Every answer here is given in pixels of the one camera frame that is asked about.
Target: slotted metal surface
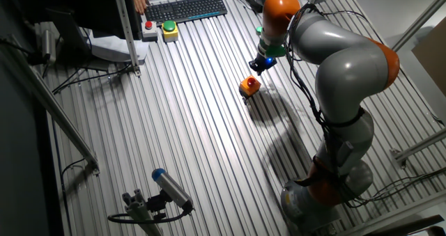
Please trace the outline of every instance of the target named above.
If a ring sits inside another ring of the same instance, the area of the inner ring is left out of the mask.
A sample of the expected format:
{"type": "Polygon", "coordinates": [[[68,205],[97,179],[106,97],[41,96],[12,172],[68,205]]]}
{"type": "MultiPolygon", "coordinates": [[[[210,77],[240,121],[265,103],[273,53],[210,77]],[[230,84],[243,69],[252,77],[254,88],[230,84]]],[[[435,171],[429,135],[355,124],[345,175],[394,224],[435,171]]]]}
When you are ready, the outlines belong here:
{"type": "MultiPolygon", "coordinates": [[[[125,192],[138,188],[146,198],[157,195],[151,179],[156,168],[165,168],[196,208],[191,217],[162,224],[165,235],[291,234],[280,210],[280,191],[286,181],[306,176],[322,132],[306,98],[289,79],[284,59],[258,77],[260,93],[243,102],[238,84],[253,73],[247,62],[256,55],[261,15],[240,0],[224,2],[227,15],[179,24],[178,42],[152,42],[140,77],[102,77],[58,95],[100,162],[97,177],[82,170],[84,163],[65,175],[74,235],[143,235],[138,226],[109,223],[107,215],[124,212],[125,192]]],[[[327,0],[318,7],[324,12],[361,11],[355,0],[327,0]]],[[[378,39],[357,17],[329,19],[378,39]]],[[[314,94],[317,67],[296,65],[314,94]]],[[[48,84],[54,88],[73,72],[50,72],[48,84]]],[[[78,74],[85,79],[103,72],[78,74]]],[[[407,148],[440,129],[403,74],[362,106],[375,120],[375,139],[363,158],[374,172],[374,183],[364,197],[391,181],[446,165],[443,142],[410,157],[406,170],[391,161],[390,148],[407,148]]],[[[81,159],[58,127],[56,134],[62,167],[81,159]]],[[[444,183],[445,176],[436,177],[385,202],[356,210],[339,206],[341,221],[333,226],[337,232],[359,226],[443,190],[444,183]]],[[[168,205],[168,217],[179,212],[168,205]]]]}

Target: keyboard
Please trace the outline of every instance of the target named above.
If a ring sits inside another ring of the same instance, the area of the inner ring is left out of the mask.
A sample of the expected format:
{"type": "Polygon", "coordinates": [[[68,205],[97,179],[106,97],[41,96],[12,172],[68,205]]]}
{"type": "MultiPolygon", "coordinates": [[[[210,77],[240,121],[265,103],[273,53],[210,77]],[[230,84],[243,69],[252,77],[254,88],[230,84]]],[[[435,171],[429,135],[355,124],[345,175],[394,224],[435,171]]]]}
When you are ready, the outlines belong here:
{"type": "Polygon", "coordinates": [[[167,20],[181,23],[227,13],[223,0],[181,0],[148,6],[146,18],[161,26],[167,20]]]}

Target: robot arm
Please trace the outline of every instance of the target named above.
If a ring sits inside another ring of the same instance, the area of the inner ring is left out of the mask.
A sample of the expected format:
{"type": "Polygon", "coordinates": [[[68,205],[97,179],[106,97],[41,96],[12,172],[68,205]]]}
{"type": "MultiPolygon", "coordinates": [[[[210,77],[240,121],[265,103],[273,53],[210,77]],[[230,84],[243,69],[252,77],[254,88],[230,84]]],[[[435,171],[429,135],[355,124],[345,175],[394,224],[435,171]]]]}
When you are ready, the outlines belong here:
{"type": "Polygon", "coordinates": [[[371,185],[370,168],[361,158],[371,146],[374,124],[360,103],[390,86],[399,71],[394,51],[304,7],[299,0],[265,1],[258,55],[250,62],[258,74],[270,68],[265,61],[285,55],[277,52],[277,46],[284,43],[288,32],[293,52],[319,65],[316,97],[329,139],[321,142],[307,179],[290,181],[282,191],[282,207],[295,223],[305,220],[304,215],[327,212],[371,185]],[[290,24],[296,13],[300,15],[297,26],[290,24]],[[350,188],[350,193],[339,188],[339,181],[350,188]]]}

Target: orange cube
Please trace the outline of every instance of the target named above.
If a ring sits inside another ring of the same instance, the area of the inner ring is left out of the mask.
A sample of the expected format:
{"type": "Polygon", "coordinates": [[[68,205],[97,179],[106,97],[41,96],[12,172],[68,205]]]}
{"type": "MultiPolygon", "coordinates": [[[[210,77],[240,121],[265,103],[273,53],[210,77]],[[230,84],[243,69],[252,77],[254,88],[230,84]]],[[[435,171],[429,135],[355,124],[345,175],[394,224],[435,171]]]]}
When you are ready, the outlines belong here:
{"type": "Polygon", "coordinates": [[[243,81],[240,83],[240,86],[238,90],[240,91],[240,94],[245,97],[249,98],[253,96],[256,92],[260,89],[260,82],[257,81],[257,79],[254,76],[249,76],[246,79],[243,79],[243,81]]]}

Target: red button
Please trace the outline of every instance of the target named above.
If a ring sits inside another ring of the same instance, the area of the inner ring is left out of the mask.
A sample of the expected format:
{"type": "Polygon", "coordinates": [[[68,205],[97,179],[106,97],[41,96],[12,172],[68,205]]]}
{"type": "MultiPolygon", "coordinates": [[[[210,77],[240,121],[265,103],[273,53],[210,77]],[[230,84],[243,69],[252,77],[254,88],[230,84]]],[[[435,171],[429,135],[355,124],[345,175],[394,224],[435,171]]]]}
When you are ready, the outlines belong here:
{"type": "Polygon", "coordinates": [[[146,22],[146,29],[148,29],[148,30],[152,29],[152,22],[150,22],[150,21],[146,22]]]}
{"type": "Polygon", "coordinates": [[[249,87],[253,87],[256,84],[256,79],[249,78],[247,83],[249,87]]]}

